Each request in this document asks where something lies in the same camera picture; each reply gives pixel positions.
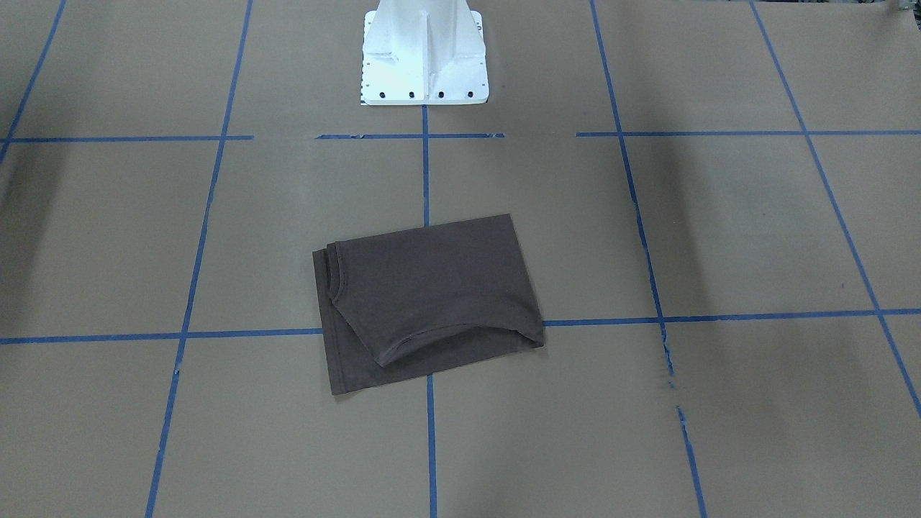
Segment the white pedestal column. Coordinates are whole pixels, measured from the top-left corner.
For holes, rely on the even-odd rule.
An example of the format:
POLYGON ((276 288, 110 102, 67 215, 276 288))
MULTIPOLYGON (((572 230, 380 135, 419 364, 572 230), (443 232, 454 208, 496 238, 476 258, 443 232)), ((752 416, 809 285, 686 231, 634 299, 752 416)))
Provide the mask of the white pedestal column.
POLYGON ((484 20, 467 1, 381 1, 363 29, 362 105, 488 101, 484 20))

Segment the brown t-shirt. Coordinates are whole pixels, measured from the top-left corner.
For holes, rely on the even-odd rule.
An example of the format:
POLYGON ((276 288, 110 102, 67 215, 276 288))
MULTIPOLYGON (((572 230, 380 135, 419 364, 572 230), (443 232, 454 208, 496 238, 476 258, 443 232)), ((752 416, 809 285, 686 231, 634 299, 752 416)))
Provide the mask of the brown t-shirt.
POLYGON ((333 396, 546 344, 509 214, 336 240, 312 263, 333 396))

